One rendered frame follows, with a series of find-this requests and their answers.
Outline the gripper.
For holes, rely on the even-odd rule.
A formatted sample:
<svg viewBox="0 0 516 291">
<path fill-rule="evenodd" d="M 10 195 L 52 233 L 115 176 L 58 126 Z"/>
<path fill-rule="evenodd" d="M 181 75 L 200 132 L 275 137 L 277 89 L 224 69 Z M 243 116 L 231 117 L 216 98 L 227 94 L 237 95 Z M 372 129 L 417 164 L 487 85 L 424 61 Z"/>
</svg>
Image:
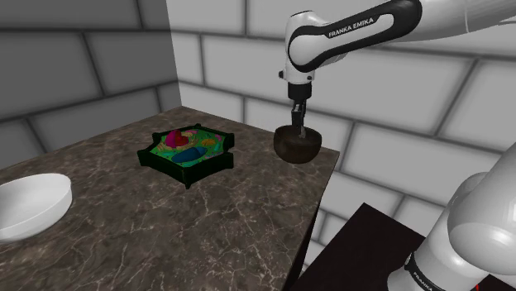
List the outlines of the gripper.
<svg viewBox="0 0 516 291">
<path fill-rule="evenodd" d="M 288 98 L 294 101 L 291 110 L 292 125 L 296 127 L 300 138 L 306 136 L 304 128 L 304 117 L 306 113 L 306 101 L 312 97 L 313 86 L 311 82 L 308 83 L 288 83 L 287 95 Z"/>
</svg>

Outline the dark brown bowl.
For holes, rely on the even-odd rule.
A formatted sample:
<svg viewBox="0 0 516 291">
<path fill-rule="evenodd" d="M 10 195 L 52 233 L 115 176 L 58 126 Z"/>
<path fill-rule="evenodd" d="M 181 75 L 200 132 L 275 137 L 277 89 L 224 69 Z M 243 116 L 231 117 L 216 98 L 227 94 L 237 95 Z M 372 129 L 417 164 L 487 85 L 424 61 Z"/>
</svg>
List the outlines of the dark brown bowl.
<svg viewBox="0 0 516 291">
<path fill-rule="evenodd" d="M 305 126 L 281 126 L 275 130 L 273 146 L 282 160 L 290 164 L 305 164 L 318 155 L 322 136 Z"/>
</svg>

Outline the green plant cell model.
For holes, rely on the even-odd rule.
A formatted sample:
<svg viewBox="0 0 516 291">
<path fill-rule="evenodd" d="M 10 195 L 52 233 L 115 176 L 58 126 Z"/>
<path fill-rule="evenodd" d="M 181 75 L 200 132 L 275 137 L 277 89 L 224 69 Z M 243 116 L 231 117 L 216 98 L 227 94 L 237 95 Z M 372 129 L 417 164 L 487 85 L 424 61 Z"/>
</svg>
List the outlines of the green plant cell model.
<svg viewBox="0 0 516 291">
<path fill-rule="evenodd" d="M 197 123 L 152 134 L 153 143 L 137 151 L 140 165 L 167 174 L 189 188 L 201 179 L 233 167 L 232 133 Z"/>
</svg>

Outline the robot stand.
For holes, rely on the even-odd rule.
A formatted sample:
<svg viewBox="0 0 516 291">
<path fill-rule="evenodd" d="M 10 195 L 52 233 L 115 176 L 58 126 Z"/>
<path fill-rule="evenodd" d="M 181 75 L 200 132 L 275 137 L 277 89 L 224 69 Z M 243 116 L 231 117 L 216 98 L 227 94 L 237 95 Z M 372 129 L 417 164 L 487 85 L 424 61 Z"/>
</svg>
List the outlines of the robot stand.
<svg viewBox="0 0 516 291">
<path fill-rule="evenodd" d="M 515 262 L 449 229 L 424 237 L 364 203 L 289 291 L 516 291 Z"/>
</svg>

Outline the white bowl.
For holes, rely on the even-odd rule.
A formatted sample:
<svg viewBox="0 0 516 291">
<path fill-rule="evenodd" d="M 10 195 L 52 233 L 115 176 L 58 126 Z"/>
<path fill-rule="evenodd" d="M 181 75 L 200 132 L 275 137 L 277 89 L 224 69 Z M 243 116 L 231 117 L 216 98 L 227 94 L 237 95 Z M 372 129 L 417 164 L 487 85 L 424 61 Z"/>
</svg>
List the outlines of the white bowl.
<svg viewBox="0 0 516 291">
<path fill-rule="evenodd" d="M 0 244 L 35 236 L 56 224 L 73 201 L 71 180 L 34 174 L 0 185 Z"/>
</svg>

